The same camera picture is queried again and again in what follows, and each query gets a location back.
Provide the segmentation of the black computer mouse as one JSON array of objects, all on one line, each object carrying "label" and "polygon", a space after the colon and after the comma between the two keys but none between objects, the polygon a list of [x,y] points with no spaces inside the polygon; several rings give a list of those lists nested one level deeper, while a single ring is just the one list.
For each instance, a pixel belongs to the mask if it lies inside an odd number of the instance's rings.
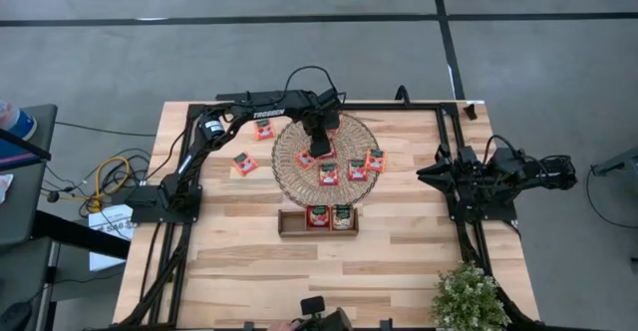
[{"label": "black computer mouse", "polygon": [[25,331],[31,316],[29,302],[16,302],[0,314],[0,331]]}]

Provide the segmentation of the potted plant white flowers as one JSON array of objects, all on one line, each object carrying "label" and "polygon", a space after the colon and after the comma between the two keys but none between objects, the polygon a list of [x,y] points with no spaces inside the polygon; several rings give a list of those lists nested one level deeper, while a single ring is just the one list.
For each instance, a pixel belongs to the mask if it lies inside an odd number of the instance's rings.
[{"label": "potted plant white flowers", "polygon": [[511,323],[497,298],[497,282],[482,268],[460,263],[438,276],[431,305],[438,326],[453,331],[504,331]]}]

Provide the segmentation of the blue white container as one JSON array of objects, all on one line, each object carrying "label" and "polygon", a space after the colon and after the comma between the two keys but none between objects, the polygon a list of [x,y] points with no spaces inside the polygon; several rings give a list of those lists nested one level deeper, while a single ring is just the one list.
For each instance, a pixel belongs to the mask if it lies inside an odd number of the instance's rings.
[{"label": "blue white container", "polygon": [[30,140],[38,127],[37,120],[13,105],[0,100],[0,129],[24,141]]}]

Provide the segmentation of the round woven placemat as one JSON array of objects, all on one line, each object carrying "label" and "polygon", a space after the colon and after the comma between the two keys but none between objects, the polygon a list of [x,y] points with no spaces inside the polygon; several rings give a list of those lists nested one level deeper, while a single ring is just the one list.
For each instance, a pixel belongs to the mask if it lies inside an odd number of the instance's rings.
[{"label": "round woven placemat", "polygon": [[[375,186],[379,174],[368,172],[367,181],[348,180],[348,160],[365,160],[367,150],[379,147],[371,130],[358,118],[347,114],[336,136],[331,137],[337,156],[316,160],[313,167],[304,170],[297,165],[295,156],[310,147],[310,137],[299,123],[286,125],[274,142],[271,153],[275,180],[291,201],[301,205],[354,204],[368,195]],[[335,163],[339,167],[336,186],[319,184],[319,165]]]}]

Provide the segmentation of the grey desk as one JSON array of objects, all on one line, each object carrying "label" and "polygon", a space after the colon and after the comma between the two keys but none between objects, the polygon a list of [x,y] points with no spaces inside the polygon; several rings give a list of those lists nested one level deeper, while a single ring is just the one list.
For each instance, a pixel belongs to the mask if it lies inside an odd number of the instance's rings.
[{"label": "grey desk", "polygon": [[[53,104],[32,106],[25,108],[25,112],[38,123],[36,132],[29,142],[47,152],[51,145],[58,107]],[[44,171],[44,163],[0,171],[0,175],[14,175],[6,198],[0,204],[0,250],[29,239]]]}]

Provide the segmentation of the green white snack packet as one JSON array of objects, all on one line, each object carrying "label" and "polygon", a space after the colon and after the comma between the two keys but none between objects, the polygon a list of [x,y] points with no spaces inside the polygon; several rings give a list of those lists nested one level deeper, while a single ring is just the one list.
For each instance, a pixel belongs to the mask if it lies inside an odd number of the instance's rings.
[{"label": "green white snack packet", "polygon": [[331,209],[332,228],[349,230],[354,226],[354,211],[351,205],[334,205]]}]

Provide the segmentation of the grey metal object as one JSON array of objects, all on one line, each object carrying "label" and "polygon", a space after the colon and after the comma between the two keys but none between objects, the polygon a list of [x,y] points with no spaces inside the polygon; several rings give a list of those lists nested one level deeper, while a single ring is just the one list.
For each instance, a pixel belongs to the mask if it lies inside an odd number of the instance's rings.
[{"label": "grey metal object", "polygon": [[638,147],[610,158],[609,160],[593,165],[592,172],[596,176],[605,176],[613,170],[628,170],[638,177]]}]

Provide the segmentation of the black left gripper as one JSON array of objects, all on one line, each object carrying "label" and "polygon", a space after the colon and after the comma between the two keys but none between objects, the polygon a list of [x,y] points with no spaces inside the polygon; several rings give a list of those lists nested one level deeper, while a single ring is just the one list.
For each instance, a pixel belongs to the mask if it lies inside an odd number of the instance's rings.
[{"label": "black left gripper", "polygon": [[[319,104],[307,105],[301,108],[301,123],[307,135],[319,130],[334,129],[339,125],[340,112],[334,115],[324,115]],[[334,146],[330,135],[322,140],[321,134],[311,136],[309,154],[313,159],[320,155],[322,159],[334,157]]]}]

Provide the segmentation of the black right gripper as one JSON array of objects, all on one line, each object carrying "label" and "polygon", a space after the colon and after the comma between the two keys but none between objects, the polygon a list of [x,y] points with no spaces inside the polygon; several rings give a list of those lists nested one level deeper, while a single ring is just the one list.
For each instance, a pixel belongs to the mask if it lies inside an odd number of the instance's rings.
[{"label": "black right gripper", "polygon": [[418,180],[428,185],[441,185],[442,193],[452,192],[460,184],[472,184],[481,176],[481,162],[472,168],[462,167],[446,144],[438,147],[436,162],[417,170]]}]

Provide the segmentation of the white paper sheet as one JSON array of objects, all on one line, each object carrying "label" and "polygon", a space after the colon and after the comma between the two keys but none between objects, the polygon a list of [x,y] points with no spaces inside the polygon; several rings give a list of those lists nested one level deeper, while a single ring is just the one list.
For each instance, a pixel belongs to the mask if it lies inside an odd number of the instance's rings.
[{"label": "white paper sheet", "polygon": [[[136,228],[132,222],[132,213],[133,210],[125,204],[106,207],[100,212],[89,215],[89,228],[131,241]],[[92,272],[102,271],[123,264],[125,261],[124,258],[90,252],[89,270]]]}]

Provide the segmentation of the wooden tea box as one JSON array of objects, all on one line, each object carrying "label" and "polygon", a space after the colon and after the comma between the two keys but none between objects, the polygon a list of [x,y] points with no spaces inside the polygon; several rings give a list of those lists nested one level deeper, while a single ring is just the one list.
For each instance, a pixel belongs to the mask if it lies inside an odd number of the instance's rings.
[{"label": "wooden tea box", "polygon": [[306,208],[301,210],[278,210],[278,234],[280,237],[337,237],[357,236],[359,233],[358,209],[353,207],[354,226],[349,230],[336,230],[332,228],[332,214],[330,206],[330,224],[328,227],[309,227],[306,221]]}]

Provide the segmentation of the orange tea packet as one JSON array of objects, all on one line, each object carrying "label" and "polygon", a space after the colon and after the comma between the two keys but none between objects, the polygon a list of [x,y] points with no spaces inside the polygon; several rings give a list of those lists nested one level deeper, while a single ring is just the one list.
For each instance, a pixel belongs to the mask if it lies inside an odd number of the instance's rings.
[{"label": "orange tea packet", "polygon": [[261,119],[255,122],[255,137],[258,141],[275,137],[275,130],[269,119]]},{"label": "orange tea packet", "polygon": [[259,167],[259,163],[248,152],[240,153],[231,162],[241,176],[246,176]]}]

